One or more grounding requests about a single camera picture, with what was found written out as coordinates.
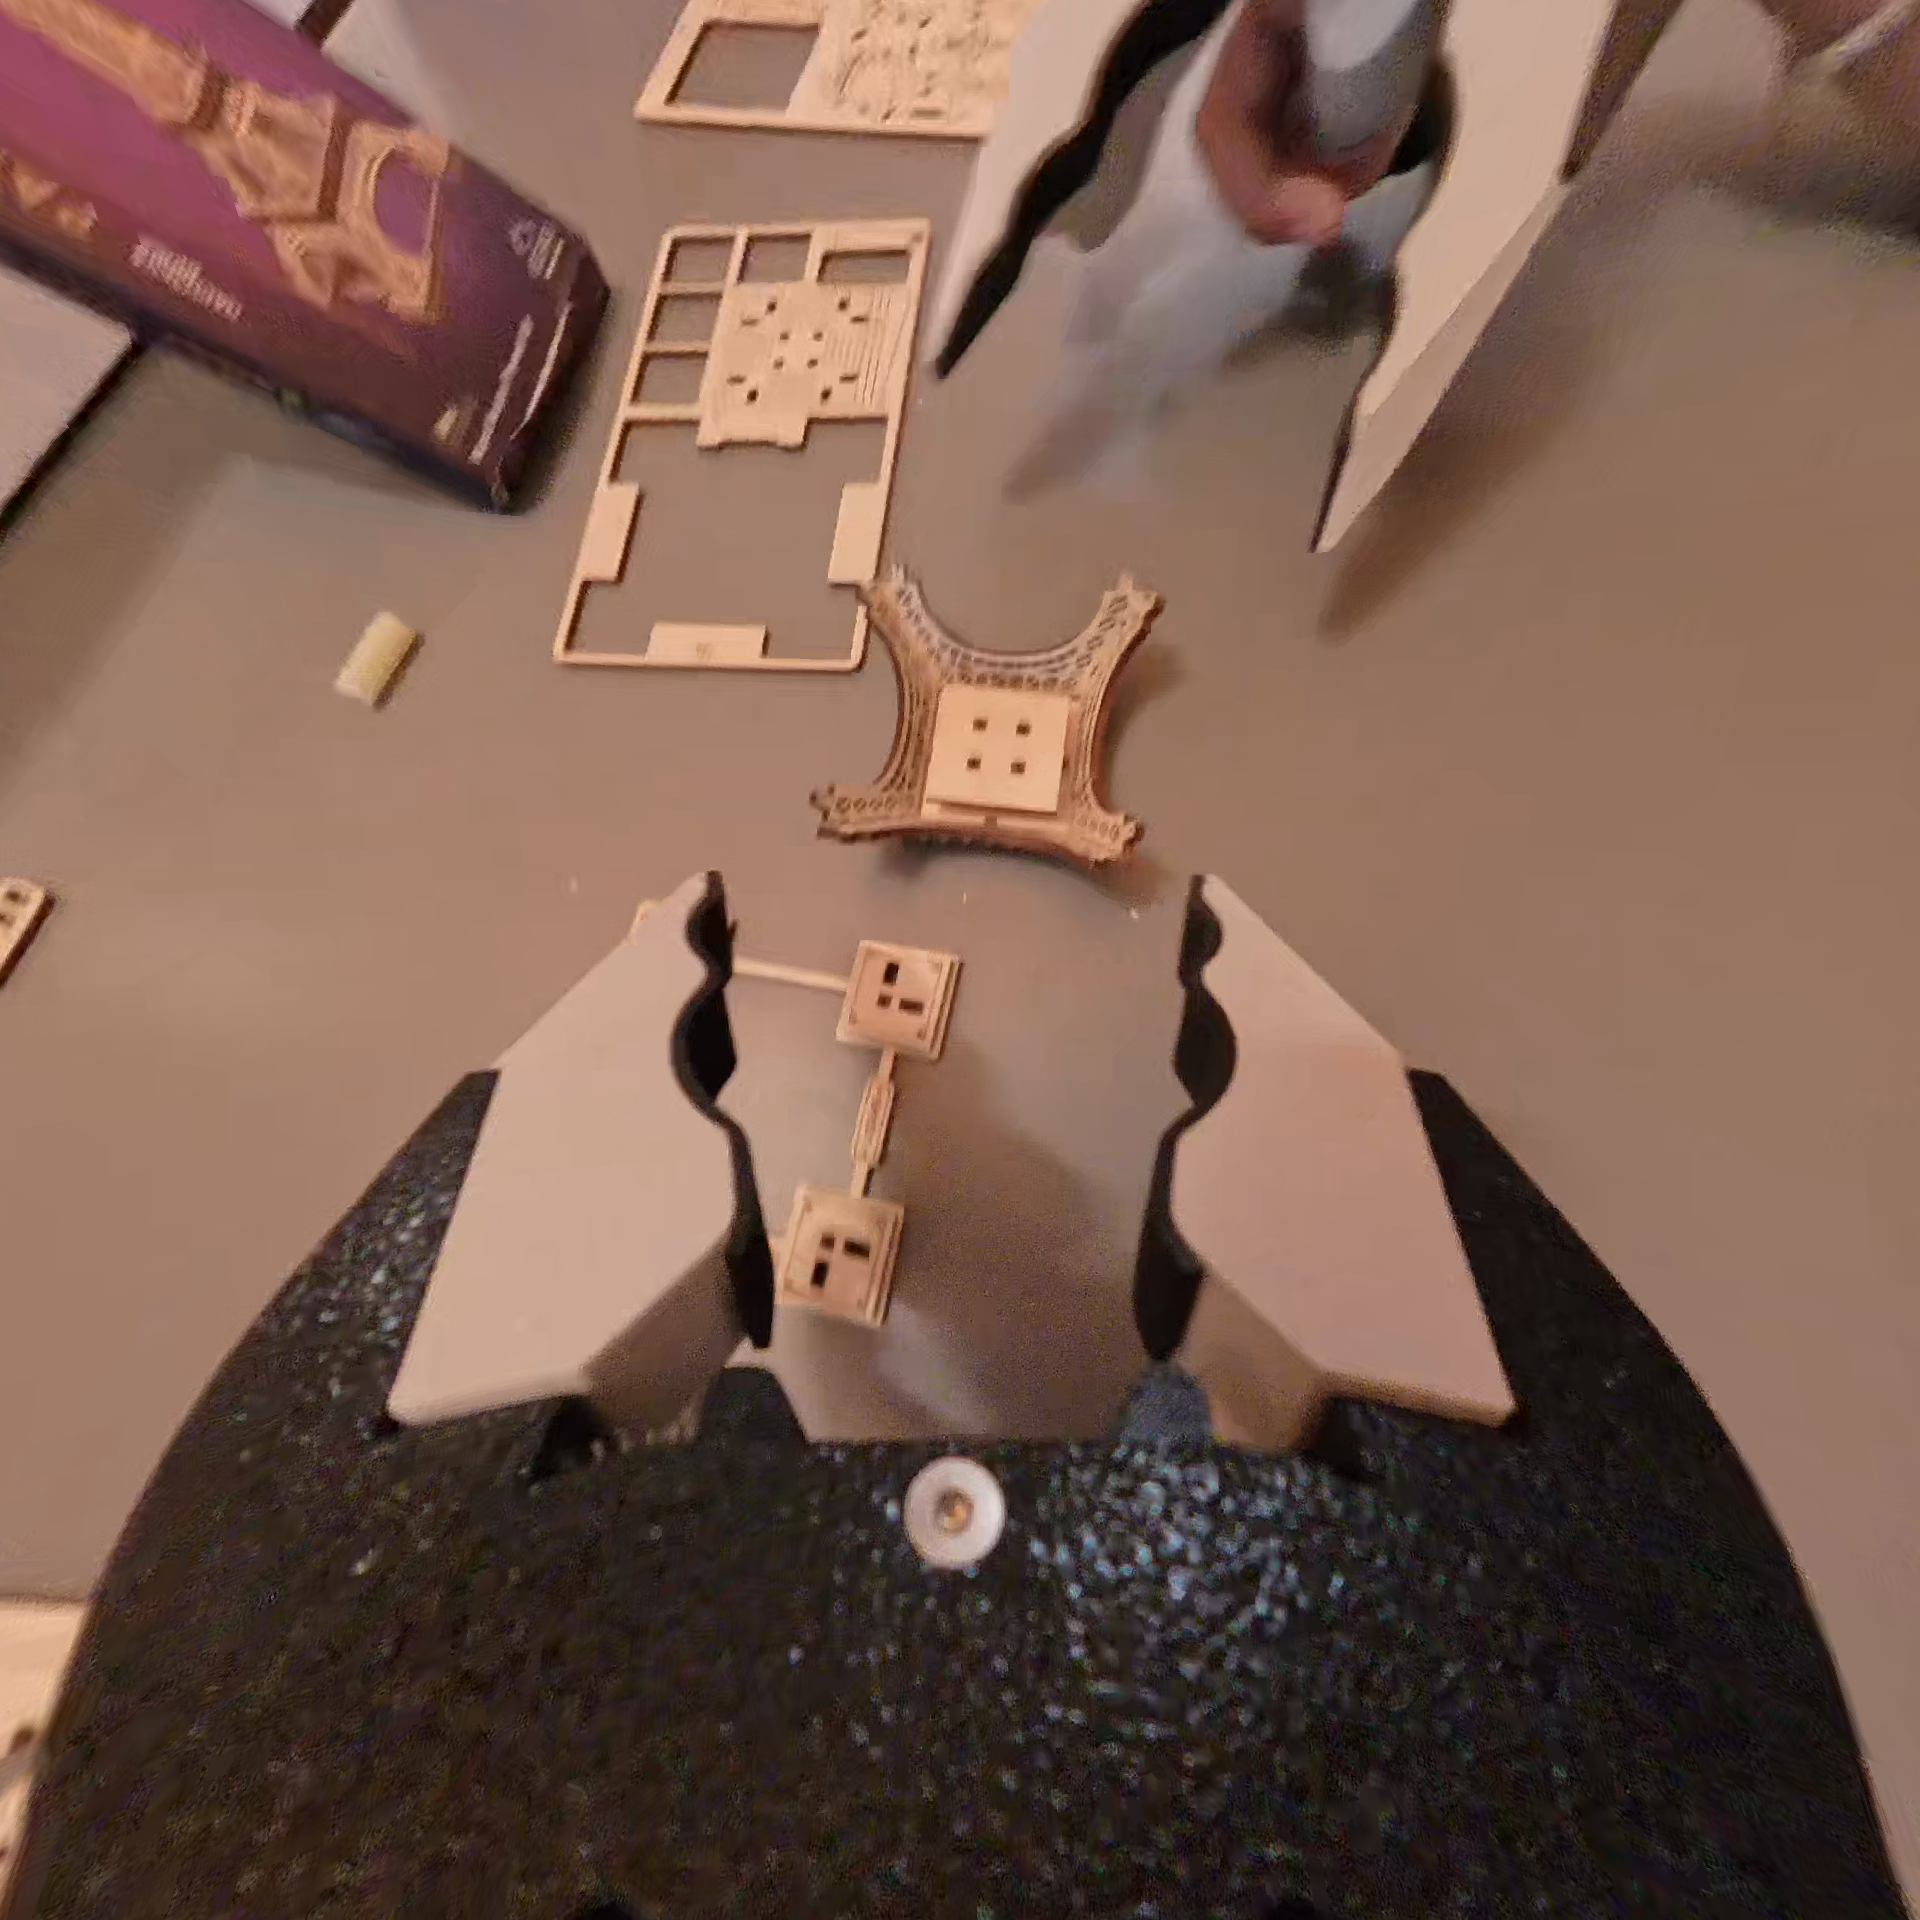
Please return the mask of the wooden tower base model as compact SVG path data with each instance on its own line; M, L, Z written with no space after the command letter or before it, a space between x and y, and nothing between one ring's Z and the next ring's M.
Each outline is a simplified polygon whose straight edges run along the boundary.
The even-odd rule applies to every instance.
M857 596L895 672L895 729L875 780L809 795L822 840L944 842L1086 873L1135 850L1143 824L1107 801L1107 743L1115 681L1164 611L1157 592L1124 575L1086 628L1024 653L947 631L902 567Z

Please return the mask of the wooden sheet with empty cutouts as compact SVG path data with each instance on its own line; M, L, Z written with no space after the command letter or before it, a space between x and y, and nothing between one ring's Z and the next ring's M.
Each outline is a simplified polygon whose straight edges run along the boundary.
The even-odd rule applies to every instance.
M867 589L893 506L932 223L841 217L672 224L638 308L608 447L582 519L550 657L558 666L843 680L869 657ZM841 487L828 585L852 595L841 657L775 657L764 621L664 619L638 651L582 647L589 595L627 583L640 483L620 476L640 431L687 427L700 453L799 453L819 425L877 425L872 477Z

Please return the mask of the person's right hand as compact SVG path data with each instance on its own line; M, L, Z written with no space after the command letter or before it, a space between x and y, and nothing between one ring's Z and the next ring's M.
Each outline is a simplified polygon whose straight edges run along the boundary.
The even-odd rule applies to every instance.
M1371 141L1318 159L1299 139L1292 99L1302 80L1304 3L1239 4L1221 41L1193 146L1216 202L1261 247L1331 247L1349 203L1367 195L1405 141L1417 107Z

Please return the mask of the wooden sheet with small parts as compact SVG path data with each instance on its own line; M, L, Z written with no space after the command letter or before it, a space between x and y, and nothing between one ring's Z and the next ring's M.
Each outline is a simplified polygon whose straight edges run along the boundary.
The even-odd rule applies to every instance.
M651 127L849 138L980 139L1005 99L1036 3L687 3L632 116ZM772 107L686 99L713 32L811 36L799 79Z

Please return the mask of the purple tower kit box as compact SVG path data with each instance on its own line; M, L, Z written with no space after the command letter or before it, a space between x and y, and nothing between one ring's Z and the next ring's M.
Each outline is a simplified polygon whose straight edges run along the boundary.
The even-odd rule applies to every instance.
M1 249L487 513L608 308L560 217L237 3L1 4Z

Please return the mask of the wooden platform pair sprue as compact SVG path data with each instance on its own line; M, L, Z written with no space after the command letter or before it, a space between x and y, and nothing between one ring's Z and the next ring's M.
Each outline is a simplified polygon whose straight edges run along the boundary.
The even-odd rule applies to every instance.
M835 1039L871 1059L841 1185L797 1185L775 1248L775 1303L881 1328L893 1300L905 1208L872 1192L887 1159L902 1061L942 1061L965 961L956 951L864 939L843 975L736 955L734 977L837 1000Z

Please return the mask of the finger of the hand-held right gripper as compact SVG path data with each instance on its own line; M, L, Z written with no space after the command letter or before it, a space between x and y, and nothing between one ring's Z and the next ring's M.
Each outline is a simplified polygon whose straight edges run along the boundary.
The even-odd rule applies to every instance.
M1108 223L1079 257L1068 344L1141 377L1200 377L1251 330L1251 244L1198 114L1244 4L1040 4L949 247L928 365L949 377L1028 257L1086 195Z
M1374 506L1527 267L1676 4L1461 3L1443 36L1447 155L1395 267L1395 313L1356 391L1312 551Z

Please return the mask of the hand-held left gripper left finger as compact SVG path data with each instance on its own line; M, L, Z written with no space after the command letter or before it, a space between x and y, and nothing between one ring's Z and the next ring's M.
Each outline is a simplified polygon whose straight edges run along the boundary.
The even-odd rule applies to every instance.
M689 875L499 1059L388 1416L585 1401L673 1429L772 1335L775 1265L736 1067L728 898Z

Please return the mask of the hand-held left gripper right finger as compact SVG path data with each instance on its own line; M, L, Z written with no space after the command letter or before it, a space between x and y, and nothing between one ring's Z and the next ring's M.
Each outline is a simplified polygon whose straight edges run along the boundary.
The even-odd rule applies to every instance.
M1214 1441L1288 1452L1334 1401L1518 1412L1400 1055L1217 875L1190 881L1135 1252L1143 1351Z

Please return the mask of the pale wax stick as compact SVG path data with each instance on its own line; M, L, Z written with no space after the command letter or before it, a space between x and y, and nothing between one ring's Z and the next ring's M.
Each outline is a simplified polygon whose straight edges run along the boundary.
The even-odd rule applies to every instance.
M411 663L420 634L401 617L380 611L352 642L332 691L352 705L380 708L390 699L399 675Z

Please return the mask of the grey desk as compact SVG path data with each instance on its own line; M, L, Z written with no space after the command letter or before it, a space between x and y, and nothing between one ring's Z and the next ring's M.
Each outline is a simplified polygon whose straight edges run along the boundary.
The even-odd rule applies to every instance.
M84 1593L276 1285L451 1081L701 868L747 954L965 959L902 1089L907 1433L1068 1433L1132 1369L1172 946L1217 873L1439 1069L1677 1349L1839 1659L1915 1664L1915 252L1744 184L1769 32L1694 4L1395 489L1308 554L1353 347L1285 344L1113 483L1000 492L1038 258L918 389L892 549L961 634L1115 575L1115 881L819 842L852 680L550 663L632 336L536 508L465 513L272 402L134 368L5 536L5 1593ZM332 691L380 611L380 708Z

